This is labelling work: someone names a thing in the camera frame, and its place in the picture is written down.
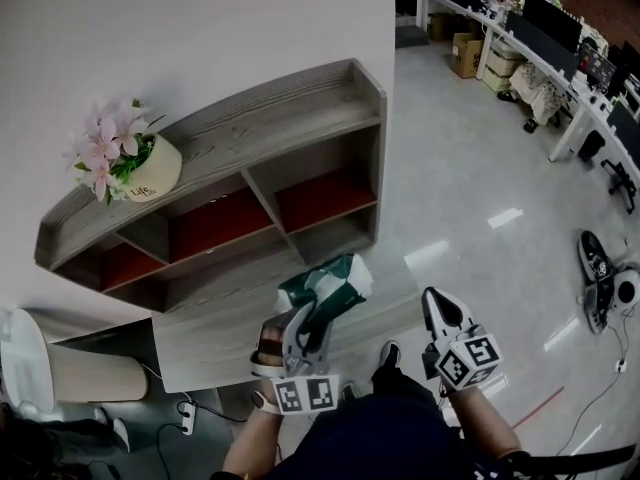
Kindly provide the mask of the black bar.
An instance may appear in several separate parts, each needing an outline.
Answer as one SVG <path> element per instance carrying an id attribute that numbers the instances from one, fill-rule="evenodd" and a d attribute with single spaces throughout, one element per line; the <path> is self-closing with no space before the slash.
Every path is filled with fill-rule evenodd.
<path id="1" fill-rule="evenodd" d="M 599 471 L 628 462 L 634 455 L 635 445 L 601 452 L 568 456 L 531 456 L 516 452 L 507 459 L 509 466 L 518 473 L 530 477 L 578 475 Z"/>

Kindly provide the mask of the wide black monitor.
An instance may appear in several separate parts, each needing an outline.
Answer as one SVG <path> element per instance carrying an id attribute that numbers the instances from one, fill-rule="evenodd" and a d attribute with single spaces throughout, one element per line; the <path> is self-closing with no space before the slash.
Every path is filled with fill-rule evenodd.
<path id="1" fill-rule="evenodd" d="M 549 0 L 524 0 L 522 17 L 571 53 L 580 44 L 582 24 Z"/>

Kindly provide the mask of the large cardboard box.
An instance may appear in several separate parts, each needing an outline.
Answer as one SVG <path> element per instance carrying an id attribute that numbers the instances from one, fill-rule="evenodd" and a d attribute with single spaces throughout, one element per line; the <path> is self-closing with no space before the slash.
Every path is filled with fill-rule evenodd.
<path id="1" fill-rule="evenodd" d="M 451 69 L 462 79 L 476 76 L 484 40 L 473 33 L 453 35 Z"/>

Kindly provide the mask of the white power strip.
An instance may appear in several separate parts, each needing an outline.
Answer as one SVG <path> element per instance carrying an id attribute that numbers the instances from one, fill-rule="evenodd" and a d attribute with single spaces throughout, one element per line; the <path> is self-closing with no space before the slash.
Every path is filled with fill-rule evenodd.
<path id="1" fill-rule="evenodd" d="M 182 417 L 182 433 L 191 436 L 195 426 L 196 405 L 189 400 L 177 404 L 177 411 Z"/>

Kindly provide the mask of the black trash bin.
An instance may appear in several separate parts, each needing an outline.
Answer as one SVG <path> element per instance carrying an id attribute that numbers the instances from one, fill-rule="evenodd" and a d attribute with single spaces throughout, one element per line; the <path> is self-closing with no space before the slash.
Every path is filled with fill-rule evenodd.
<path id="1" fill-rule="evenodd" d="M 581 161 L 590 162 L 605 144 L 603 136 L 597 130 L 592 130 L 585 138 L 577 155 Z"/>

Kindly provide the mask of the white wristwatch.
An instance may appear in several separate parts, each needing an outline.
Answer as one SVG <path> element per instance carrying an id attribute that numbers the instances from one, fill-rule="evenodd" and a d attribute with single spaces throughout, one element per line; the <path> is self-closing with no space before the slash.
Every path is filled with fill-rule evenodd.
<path id="1" fill-rule="evenodd" d="M 271 401 L 269 401 L 266 396 L 260 391 L 254 391 L 251 394 L 251 400 L 254 406 L 262 412 L 278 416 L 282 414 L 279 405 L 277 403 L 272 403 Z"/>

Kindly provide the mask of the person's left hand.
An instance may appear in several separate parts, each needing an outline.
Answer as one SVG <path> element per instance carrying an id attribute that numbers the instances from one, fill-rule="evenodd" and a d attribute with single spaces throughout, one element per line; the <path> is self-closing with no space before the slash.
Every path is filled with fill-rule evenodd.
<path id="1" fill-rule="evenodd" d="M 258 364 L 283 366 L 283 333 L 281 326 L 275 323 L 264 323 L 257 347 L 256 362 Z"/>

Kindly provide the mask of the cream pot with pink flowers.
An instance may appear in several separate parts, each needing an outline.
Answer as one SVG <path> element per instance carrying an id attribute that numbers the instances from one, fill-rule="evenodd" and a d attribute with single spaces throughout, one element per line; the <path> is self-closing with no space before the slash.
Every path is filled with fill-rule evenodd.
<path id="1" fill-rule="evenodd" d="M 84 131 L 73 137 L 63 154 L 76 182 L 96 199 L 146 203 L 168 194 L 177 184 L 183 160 L 180 151 L 151 130 L 150 108 L 136 98 L 105 106 L 95 104 Z"/>

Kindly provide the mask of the grey wooden desk with hutch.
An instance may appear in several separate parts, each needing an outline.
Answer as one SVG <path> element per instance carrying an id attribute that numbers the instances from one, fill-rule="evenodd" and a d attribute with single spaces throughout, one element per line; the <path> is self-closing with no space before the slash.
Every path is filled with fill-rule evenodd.
<path id="1" fill-rule="evenodd" d="M 43 218 L 35 262 L 151 312 L 170 393 L 250 378 L 277 286 L 359 253 L 372 294 L 334 325 L 344 357 L 420 319 L 419 290 L 381 234 L 388 99 L 355 59 L 293 73 L 165 128 L 182 169 L 153 201 L 101 203 L 77 188 Z"/>

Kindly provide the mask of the black and white floor device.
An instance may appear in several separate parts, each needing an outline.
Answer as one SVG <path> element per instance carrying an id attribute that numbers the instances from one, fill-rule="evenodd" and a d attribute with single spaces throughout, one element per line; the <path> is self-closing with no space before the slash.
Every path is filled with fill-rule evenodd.
<path id="1" fill-rule="evenodd" d="M 590 330 L 602 334 L 614 297 L 614 266 L 597 236 L 589 230 L 581 233 L 578 252 L 586 279 L 582 302 L 585 316 Z"/>

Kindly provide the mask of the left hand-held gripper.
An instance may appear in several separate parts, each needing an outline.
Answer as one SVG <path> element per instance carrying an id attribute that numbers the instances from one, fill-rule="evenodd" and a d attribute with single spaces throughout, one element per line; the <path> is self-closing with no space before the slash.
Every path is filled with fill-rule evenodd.
<path id="1" fill-rule="evenodd" d="M 308 301 L 265 321 L 283 328 L 282 367 L 258 364 L 258 343 L 250 356 L 252 374 L 271 381 L 283 415 L 311 415 L 331 411 L 338 404 L 339 376 L 329 372 L 328 364 L 333 322 L 315 324 L 309 330 L 306 320 L 315 306 L 315 301 Z"/>

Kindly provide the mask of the green and white packet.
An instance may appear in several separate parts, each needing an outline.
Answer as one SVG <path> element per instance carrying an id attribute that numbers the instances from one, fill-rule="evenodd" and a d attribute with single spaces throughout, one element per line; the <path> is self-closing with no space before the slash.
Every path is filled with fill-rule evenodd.
<path id="1" fill-rule="evenodd" d="M 344 254 L 298 274 L 277 289 L 279 314 L 307 309 L 299 333 L 325 330 L 336 318 L 366 301 L 373 276 L 359 254 Z"/>

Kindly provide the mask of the laptop with stickers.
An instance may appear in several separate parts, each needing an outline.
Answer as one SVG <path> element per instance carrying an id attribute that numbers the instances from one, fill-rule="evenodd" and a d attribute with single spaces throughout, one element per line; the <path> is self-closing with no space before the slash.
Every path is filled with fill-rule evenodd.
<path id="1" fill-rule="evenodd" d="M 600 91 L 608 90 L 616 73 L 616 66 L 585 42 L 580 46 L 579 69 L 587 76 L 588 85 Z"/>

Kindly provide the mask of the chair with floral cover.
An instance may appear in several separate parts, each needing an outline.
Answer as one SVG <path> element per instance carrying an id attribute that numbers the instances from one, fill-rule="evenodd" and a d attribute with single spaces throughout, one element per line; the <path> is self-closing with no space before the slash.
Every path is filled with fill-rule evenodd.
<path id="1" fill-rule="evenodd" d="M 512 91 L 529 105 L 533 119 L 546 125 L 567 102 L 567 91 L 533 63 L 521 64 L 510 77 Z"/>

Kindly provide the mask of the long white office desk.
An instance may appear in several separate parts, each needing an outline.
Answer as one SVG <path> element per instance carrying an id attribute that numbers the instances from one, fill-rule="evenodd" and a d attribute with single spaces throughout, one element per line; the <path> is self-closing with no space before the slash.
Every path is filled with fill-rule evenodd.
<path id="1" fill-rule="evenodd" d="M 607 118 L 613 106 L 605 100 L 602 94 L 579 88 L 577 78 L 573 78 L 571 82 L 567 82 L 549 64 L 544 62 L 520 41 L 510 36 L 506 29 L 499 26 L 497 21 L 490 19 L 482 13 L 473 11 L 471 8 L 461 7 L 451 0 L 419 0 L 418 10 L 421 12 L 421 27 L 427 26 L 429 6 L 434 3 L 458 14 L 470 17 L 486 27 L 485 43 L 476 73 L 477 79 L 483 77 L 493 39 L 500 37 L 520 54 L 525 56 L 528 61 L 532 62 L 545 75 L 552 77 L 556 83 L 563 87 L 570 97 L 579 104 L 578 110 L 574 114 L 568 128 L 564 131 L 551 153 L 549 153 L 549 161 L 555 162 L 562 160 L 569 154 L 576 153 L 579 145 L 586 138 L 586 132 L 595 129 L 603 136 L 605 141 L 610 143 L 613 149 L 617 151 L 618 156 L 622 159 L 623 165 L 626 166 L 630 172 L 634 173 L 636 177 L 640 178 L 640 154 L 636 156 L 631 155 L 624 144 L 614 134 L 615 129 L 609 127 Z"/>

